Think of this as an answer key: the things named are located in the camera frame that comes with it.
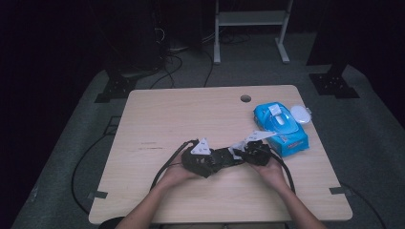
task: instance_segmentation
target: floor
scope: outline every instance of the floor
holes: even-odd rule
[[[346,184],[343,186],[351,187],[347,198],[353,210],[352,219],[326,222],[327,226],[383,228],[378,214],[386,228],[403,227],[404,129],[375,94],[367,77],[351,66],[343,77],[359,98],[337,99],[317,93],[309,74],[325,73],[330,66],[306,66],[314,33],[286,36],[289,64],[282,63],[275,36],[256,34],[238,45],[222,45],[221,65],[211,65],[212,44],[203,47],[205,52],[187,51],[167,57],[169,72],[182,62],[171,74],[173,80],[164,77],[154,85],[166,75],[166,71],[160,71],[139,80],[136,89],[146,90],[152,85],[154,89],[200,88],[204,84],[206,87],[295,85],[312,111],[312,122],[338,179]],[[92,194],[97,190],[114,141],[114,135],[103,133],[112,117],[122,114],[126,102],[122,98],[95,103],[107,81],[108,75],[102,71],[87,88],[13,228],[97,228],[88,221],[85,211],[91,209]],[[119,118],[113,119],[113,125],[118,121]],[[85,211],[73,199],[72,180],[77,200]]]

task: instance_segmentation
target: table top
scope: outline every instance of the table top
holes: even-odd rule
[[[250,102],[243,102],[248,95]],[[108,157],[89,221],[101,223],[126,216],[147,195],[160,167],[190,139],[206,137],[220,149],[258,130],[254,108],[278,101],[287,108],[305,105],[291,85],[229,88],[137,90],[128,97]],[[321,220],[346,220],[352,209],[340,187],[316,130],[303,126],[309,149],[284,158],[297,196]],[[165,196],[153,222],[261,222],[290,220],[277,194],[248,165],[222,169],[209,178],[196,178]]]

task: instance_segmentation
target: blue container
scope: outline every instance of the blue container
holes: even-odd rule
[[[266,140],[280,156],[290,156],[309,148],[307,134],[283,104],[272,102],[257,106],[254,119],[262,131],[277,134]]]

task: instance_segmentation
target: black tape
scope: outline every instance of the black tape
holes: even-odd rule
[[[95,192],[95,198],[107,198],[108,193],[96,191]]]
[[[346,197],[350,197],[350,196],[353,195],[352,191],[350,189],[345,188],[345,187],[330,188],[330,193],[332,195],[344,194],[344,195],[346,195]]]

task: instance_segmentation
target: white shelf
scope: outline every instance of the white shelf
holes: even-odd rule
[[[283,25],[286,12],[274,11],[221,11],[219,26],[270,26]]]

